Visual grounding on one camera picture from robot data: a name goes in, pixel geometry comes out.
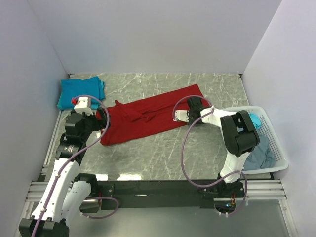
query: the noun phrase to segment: wire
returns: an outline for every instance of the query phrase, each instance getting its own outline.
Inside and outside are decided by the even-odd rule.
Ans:
[[[114,211],[112,211],[110,214],[106,215],[106,216],[89,216],[85,213],[82,213],[83,216],[87,217],[87,218],[90,218],[90,219],[104,219],[104,218],[107,218],[109,216],[112,216],[114,213],[116,213],[116,211],[118,210],[119,208],[119,201],[113,197],[92,197],[92,198],[87,198],[86,200],[101,200],[101,199],[107,199],[107,200],[113,200],[116,202],[117,206],[116,208],[114,209]]]
[[[244,174],[243,172],[241,172],[241,171],[239,171],[239,170],[236,170],[236,171],[233,171],[233,172],[230,172],[230,173],[226,174],[225,176],[223,176],[222,178],[216,180],[215,182],[213,182],[213,183],[211,183],[211,184],[201,185],[201,184],[197,184],[197,183],[193,182],[193,181],[189,178],[188,174],[186,173],[186,171],[185,171],[185,169],[184,169],[183,153],[184,153],[185,143],[186,143],[186,141],[187,141],[187,138],[188,138],[188,136],[189,136],[190,131],[192,130],[192,128],[194,127],[194,125],[195,125],[197,122],[199,122],[200,120],[202,120],[202,118],[204,118],[204,117],[206,117],[206,116],[208,116],[208,115],[210,115],[210,114],[212,114],[212,113],[214,112],[214,107],[213,107],[213,105],[212,105],[212,103],[211,103],[211,101],[210,101],[209,99],[204,98],[203,96],[199,96],[199,95],[189,95],[189,96],[183,97],[183,98],[182,98],[181,100],[179,100],[179,101],[176,103],[176,105],[173,107],[173,111],[172,111],[173,119],[175,119],[175,109],[176,109],[176,106],[177,106],[182,100],[184,100],[184,99],[186,99],[186,98],[190,98],[190,97],[198,97],[198,98],[201,98],[201,99],[206,100],[206,101],[209,103],[209,105],[212,106],[213,109],[211,110],[211,112],[206,113],[205,115],[202,115],[201,117],[197,118],[197,119],[190,125],[190,127],[189,127],[189,129],[188,129],[188,131],[187,131],[187,133],[186,133],[186,135],[185,135],[185,137],[184,137],[184,139],[183,139],[182,147],[181,147],[181,152],[180,152],[180,164],[181,164],[182,172],[183,172],[184,176],[186,177],[187,181],[188,181],[190,184],[192,184],[192,185],[194,185],[194,186],[196,186],[196,187],[198,187],[198,188],[209,188],[209,187],[212,187],[212,186],[217,185],[218,183],[222,182],[225,178],[229,177],[230,175],[236,174],[236,173],[240,173],[240,174],[244,177],[244,179],[245,179],[245,195],[244,195],[244,197],[243,197],[243,200],[242,200],[241,204],[235,209],[235,211],[233,211],[233,212],[231,212],[231,213],[228,214],[228,215],[232,215],[232,214],[234,214],[236,211],[239,210],[239,208],[240,208],[241,205],[245,202],[246,197],[247,197],[247,178],[246,178],[246,176],[245,176],[245,174]]]
[[[76,96],[74,99],[78,99],[79,97],[89,97],[89,98],[94,99],[94,100],[96,100],[97,102],[99,102],[100,105],[102,105],[102,107],[104,108],[104,111],[105,111],[105,113],[106,113],[106,115],[107,115],[107,124],[106,124],[106,126],[105,126],[105,128],[104,128],[103,133],[101,134],[101,136],[100,136],[98,139],[96,139],[94,142],[92,142],[89,146],[87,146],[87,147],[81,149],[80,151],[76,152],[75,154],[73,154],[73,155],[61,166],[61,168],[59,169],[59,171],[58,171],[58,173],[57,173],[57,175],[56,175],[56,177],[55,177],[55,179],[54,179],[54,182],[53,182],[53,184],[52,184],[52,186],[51,186],[51,188],[50,188],[50,191],[49,191],[49,193],[48,193],[47,199],[46,199],[46,201],[45,201],[45,203],[44,203],[44,205],[43,205],[43,210],[40,212],[39,218],[37,219],[37,221],[36,221],[36,223],[35,223],[35,226],[34,226],[34,229],[33,229],[33,232],[32,232],[31,237],[35,237],[35,234],[36,234],[36,231],[37,231],[37,229],[38,229],[38,227],[39,227],[40,221],[42,220],[42,218],[43,218],[43,216],[44,216],[45,210],[47,209],[47,206],[48,206],[48,204],[49,204],[49,201],[50,201],[50,199],[51,199],[51,197],[52,197],[52,195],[53,195],[53,192],[54,192],[54,190],[55,190],[55,187],[56,187],[58,178],[60,177],[60,175],[61,175],[62,171],[64,170],[64,168],[65,168],[77,155],[79,155],[80,153],[84,152],[85,150],[87,150],[88,148],[90,148],[90,147],[92,147],[94,144],[96,144],[98,141],[100,141],[100,140],[102,139],[102,137],[105,135],[105,133],[106,133],[106,131],[108,130],[108,128],[109,128],[109,124],[110,124],[109,111],[108,111],[107,107],[102,103],[102,101],[100,101],[99,99],[97,99],[96,97],[91,96],[91,95],[79,95],[79,96]]]

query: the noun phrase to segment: marble tabletop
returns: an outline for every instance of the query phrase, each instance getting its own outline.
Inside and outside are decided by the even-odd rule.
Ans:
[[[128,103],[161,93],[198,84],[202,94],[217,108],[249,105],[238,74],[75,74],[71,78],[87,79],[99,76],[106,83],[107,107],[115,100]],[[56,137],[65,131],[65,118],[70,111],[63,111]],[[103,146],[97,143],[87,150],[80,166],[84,173],[94,173],[98,180],[174,180],[185,179],[180,166],[180,149],[188,127],[122,144]],[[90,144],[100,132],[93,132]],[[50,169],[59,141],[56,139]],[[226,149],[219,128],[202,125],[193,128],[186,143],[184,160],[192,179],[216,179],[224,165]],[[251,176],[269,179],[270,174]]]

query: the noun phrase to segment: white wall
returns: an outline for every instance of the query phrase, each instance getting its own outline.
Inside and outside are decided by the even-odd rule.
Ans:
[[[40,174],[66,77],[26,0],[0,0],[1,236],[18,226],[30,182]]]
[[[313,0],[283,0],[242,77],[287,152],[280,175],[302,237],[316,235],[315,9]]]
[[[243,73],[281,0],[28,0],[68,73]]]

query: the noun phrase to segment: white laundry basket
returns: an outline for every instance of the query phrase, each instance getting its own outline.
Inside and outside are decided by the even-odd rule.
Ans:
[[[247,171],[244,171],[245,174],[270,173],[270,172],[283,170],[288,167],[288,161],[281,148],[280,141],[278,140],[277,135],[264,109],[258,106],[241,106],[241,107],[226,108],[223,110],[233,111],[233,112],[246,110],[248,113],[256,114],[261,121],[261,128],[259,129],[259,132],[265,135],[266,137],[268,137],[270,150],[273,151],[273,153],[276,156],[276,164],[273,168],[247,170]]]

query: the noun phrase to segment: red cloth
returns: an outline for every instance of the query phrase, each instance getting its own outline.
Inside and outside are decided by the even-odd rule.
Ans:
[[[127,104],[116,100],[115,106],[108,108],[111,127],[102,137],[101,144],[127,142],[186,125],[185,122],[172,120],[172,109],[188,95],[202,96],[197,84]],[[183,100],[176,109],[188,110],[187,100]]]

